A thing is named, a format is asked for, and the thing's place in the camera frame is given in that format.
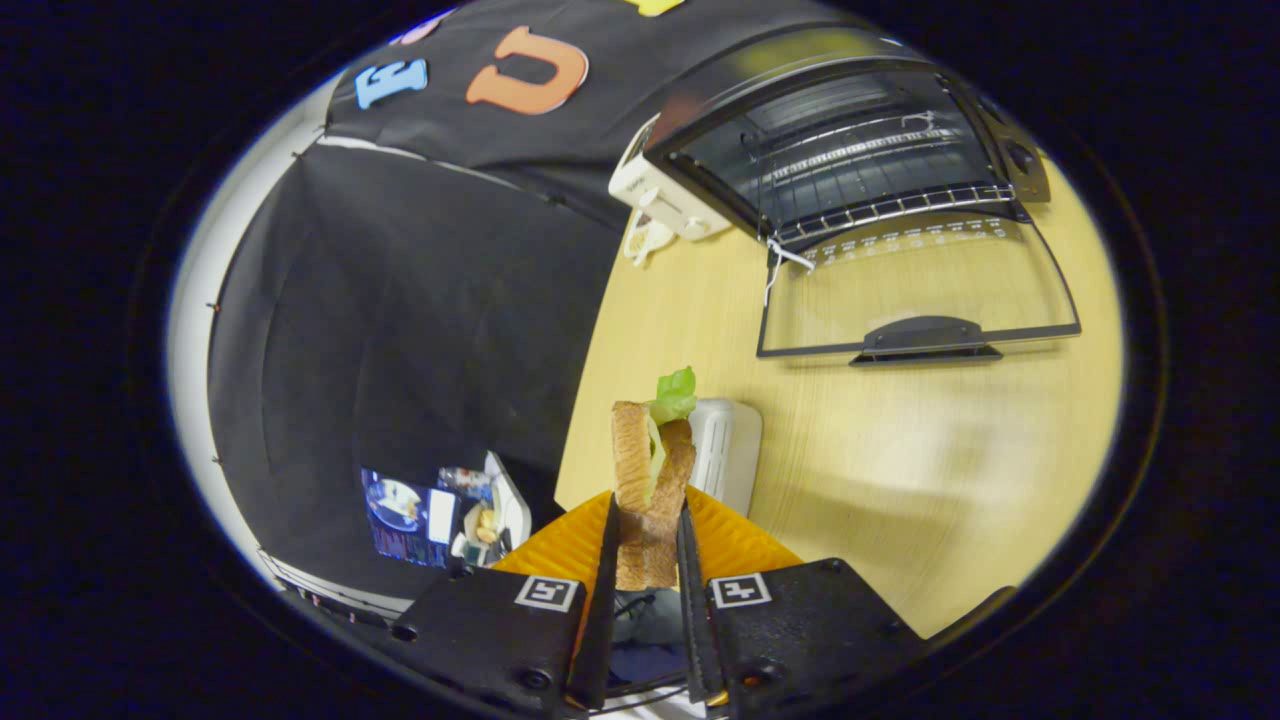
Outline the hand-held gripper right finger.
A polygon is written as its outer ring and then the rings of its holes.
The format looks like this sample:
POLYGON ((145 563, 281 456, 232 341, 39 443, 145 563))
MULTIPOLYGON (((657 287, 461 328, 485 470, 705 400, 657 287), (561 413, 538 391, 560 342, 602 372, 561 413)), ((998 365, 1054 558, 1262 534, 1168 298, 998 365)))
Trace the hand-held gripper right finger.
POLYGON ((925 655, 842 559, 804 562, 699 489, 681 509, 677 560, 687 691, 710 716, 846 716, 925 655))

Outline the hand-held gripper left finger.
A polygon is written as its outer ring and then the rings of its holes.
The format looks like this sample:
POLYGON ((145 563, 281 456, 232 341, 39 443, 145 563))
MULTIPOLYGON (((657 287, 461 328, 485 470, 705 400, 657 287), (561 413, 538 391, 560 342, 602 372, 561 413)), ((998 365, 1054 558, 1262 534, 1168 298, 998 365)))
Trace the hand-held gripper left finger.
POLYGON ((603 707, 620 509, 590 498, 492 569, 449 570, 390 625, 385 652, 476 714, 603 707))

